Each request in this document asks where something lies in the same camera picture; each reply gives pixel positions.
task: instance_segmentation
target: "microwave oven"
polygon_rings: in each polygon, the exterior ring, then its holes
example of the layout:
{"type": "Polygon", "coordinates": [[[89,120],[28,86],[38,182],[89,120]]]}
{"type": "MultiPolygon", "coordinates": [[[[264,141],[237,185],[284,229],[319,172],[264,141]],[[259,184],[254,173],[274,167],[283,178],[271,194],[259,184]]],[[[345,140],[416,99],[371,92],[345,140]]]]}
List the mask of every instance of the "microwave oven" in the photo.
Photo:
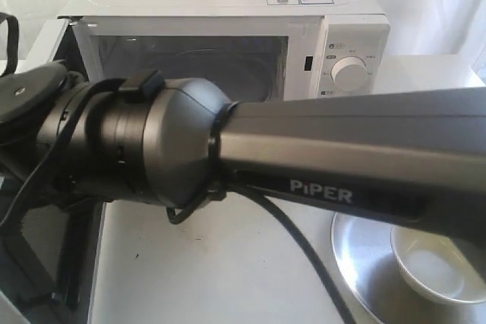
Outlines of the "microwave oven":
{"type": "Polygon", "coordinates": [[[145,68],[204,77],[230,99],[370,92],[390,26],[375,0],[71,0],[30,67],[77,47],[92,81],[145,68]],[[62,42],[67,32],[76,45],[62,42]]]}
{"type": "MultiPolygon", "coordinates": [[[[204,77],[230,99],[371,91],[390,30],[375,0],[71,0],[22,64],[63,59],[90,81],[159,69],[204,77]]],[[[18,186],[3,184],[1,206],[18,186]]],[[[86,322],[96,281],[100,203],[28,212],[3,240],[5,296],[36,322],[86,322]]]]}

